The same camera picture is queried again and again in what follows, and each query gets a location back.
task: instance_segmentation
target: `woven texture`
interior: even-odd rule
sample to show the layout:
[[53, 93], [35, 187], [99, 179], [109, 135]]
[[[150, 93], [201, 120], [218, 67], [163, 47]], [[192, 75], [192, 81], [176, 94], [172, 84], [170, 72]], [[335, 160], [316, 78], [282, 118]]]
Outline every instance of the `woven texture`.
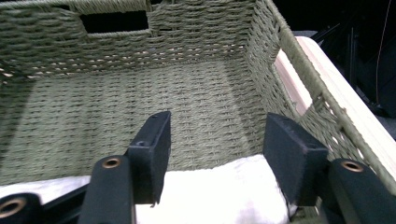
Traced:
[[[88, 34], [80, 19], [134, 10], [147, 30]], [[3, 2], [0, 23], [0, 185], [88, 175], [162, 110], [173, 113], [169, 170], [211, 168], [260, 153], [274, 112], [396, 193], [270, 0]], [[280, 48], [314, 101], [303, 116], [273, 66]]]

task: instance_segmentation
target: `basket handle hole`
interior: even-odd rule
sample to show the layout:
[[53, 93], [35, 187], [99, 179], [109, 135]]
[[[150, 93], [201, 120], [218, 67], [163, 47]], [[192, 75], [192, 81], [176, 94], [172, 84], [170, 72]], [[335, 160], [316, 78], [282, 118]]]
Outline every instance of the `basket handle hole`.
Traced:
[[152, 5], [160, 4], [163, 0], [151, 0]]
[[67, 6], [67, 5], [62, 5], [62, 6], [57, 6], [57, 7], [70, 11], [70, 6]]
[[82, 15], [80, 18], [88, 34], [131, 32], [149, 28], [146, 11], [91, 14]]

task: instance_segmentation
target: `cable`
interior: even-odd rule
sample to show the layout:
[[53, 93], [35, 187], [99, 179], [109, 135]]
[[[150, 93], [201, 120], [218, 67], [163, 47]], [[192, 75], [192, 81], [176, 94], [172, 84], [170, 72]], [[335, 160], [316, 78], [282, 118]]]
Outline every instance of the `cable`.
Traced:
[[388, 9], [387, 9], [387, 15], [385, 17], [385, 24], [384, 24], [384, 30], [382, 31], [382, 36], [381, 36], [381, 43], [379, 45], [379, 52], [378, 52], [378, 58], [376, 59], [376, 69], [375, 69], [375, 97], [376, 97], [376, 103], [379, 105], [379, 94], [378, 94], [378, 66], [379, 66], [379, 58], [381, 57], [381, 50], [382, 50], [382, 42], [384, 41], [384, 35], [385, 35], [385, 30], [387, 28], [387, 22], [388, 22], [388, 14], [389, 14], [389, 8], [390, 8], [390, 3], [392, 0], [389, 0], [388, 4]]

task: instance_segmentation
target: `white cloth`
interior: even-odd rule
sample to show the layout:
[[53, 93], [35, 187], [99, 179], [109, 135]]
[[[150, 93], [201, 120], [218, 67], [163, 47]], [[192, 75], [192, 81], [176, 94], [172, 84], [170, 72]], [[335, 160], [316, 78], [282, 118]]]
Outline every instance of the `white cloth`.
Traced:
[[[0, 198], [37, 193], [47, 203], [89, 183], [89, 176], [67, 177], [0, 187]], [[159, 204], [136, 206], [137, 222], [287, 223], [288, 207], [263, 155], [210, 170], [167, 172]]]

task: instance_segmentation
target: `woven basket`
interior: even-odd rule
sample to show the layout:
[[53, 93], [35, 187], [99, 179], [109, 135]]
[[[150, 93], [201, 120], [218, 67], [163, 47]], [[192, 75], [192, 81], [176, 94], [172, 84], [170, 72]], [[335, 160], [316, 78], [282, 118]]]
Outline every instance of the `woven basket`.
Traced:
[[[146, 11], [148, 28], [91, 34], [81, 20], [125, 11]], [[279, 49], [313, 99], [303, 116], [273, 65]], [[330, 159], [370, 164], [396, 192], [270, 0], [2, 2], [0, 68], [0, 185], [88, 175], [149, 115], [170, 110], [169, 170], [261, 153], [274, 112], [329, 146]]]

